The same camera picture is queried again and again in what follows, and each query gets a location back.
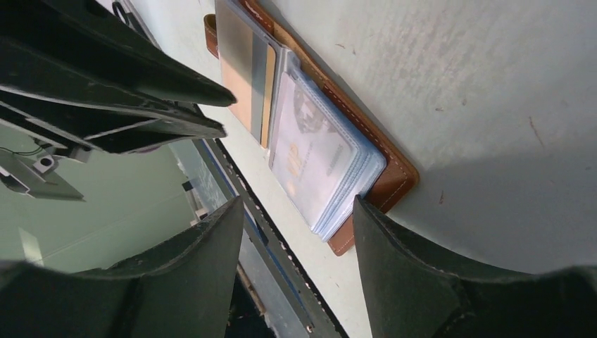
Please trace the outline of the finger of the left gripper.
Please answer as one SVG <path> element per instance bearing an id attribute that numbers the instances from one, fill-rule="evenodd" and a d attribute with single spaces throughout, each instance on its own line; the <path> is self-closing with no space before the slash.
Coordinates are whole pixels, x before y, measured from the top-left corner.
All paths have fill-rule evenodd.
<path id="1" fill-rule="evenodd" d="M 169 57 L 98 1 L 2 1 L 1 39 L 159 99 L 226 107 L 233 93 Z"/>
<path id="2" fill-rule="evenodd" d="M 122 112 L 41 100 L 1 92 L 1 124 L 20 131 L 41 145 L 57 149 L 76 146 L 111 154 L 146 151 L 183 139 L 227 136 L 222 123 L 195 105 L 167 101 L 174 115 Z"/>

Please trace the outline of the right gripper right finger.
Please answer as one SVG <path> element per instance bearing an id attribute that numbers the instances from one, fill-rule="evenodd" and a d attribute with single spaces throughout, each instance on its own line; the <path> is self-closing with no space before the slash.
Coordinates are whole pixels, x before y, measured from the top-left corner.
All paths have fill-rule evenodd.
<path id="1" fill-rule="evenodd" d="M 462 256 L 353 204 L 374 337 L 595 337 L 596 268 L 528 274 Z"/>

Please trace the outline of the gold card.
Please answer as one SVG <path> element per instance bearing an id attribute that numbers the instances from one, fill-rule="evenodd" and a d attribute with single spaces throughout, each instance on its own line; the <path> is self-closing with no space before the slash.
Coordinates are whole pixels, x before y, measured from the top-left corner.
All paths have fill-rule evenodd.
<path id="1" fill-rule="evenodd" d="M 240 1 L 216 1 L 215 19 L 222 83 L 237 99 L 230 111 L 265 149 L 279 46 Z"/>

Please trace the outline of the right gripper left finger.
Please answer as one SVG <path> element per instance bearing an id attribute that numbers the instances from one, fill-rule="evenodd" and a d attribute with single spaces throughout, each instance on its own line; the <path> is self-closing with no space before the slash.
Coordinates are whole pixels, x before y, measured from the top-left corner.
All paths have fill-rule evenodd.
<path id="1" fill-rule="evenodd" d="M 2 337 L 223 337 L 241 246 L 234 198 L 111 268 L 1 262 Z"/>

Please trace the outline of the silver VIP credit card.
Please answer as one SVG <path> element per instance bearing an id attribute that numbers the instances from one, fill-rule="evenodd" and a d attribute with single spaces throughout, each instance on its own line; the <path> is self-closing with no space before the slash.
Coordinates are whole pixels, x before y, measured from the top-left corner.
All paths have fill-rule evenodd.
<path id="1" fill-rule="evenodd" d="M 317 232 L 356 156 L 334 106 L 302 73 L 283 73 L 270 169 Z"/>

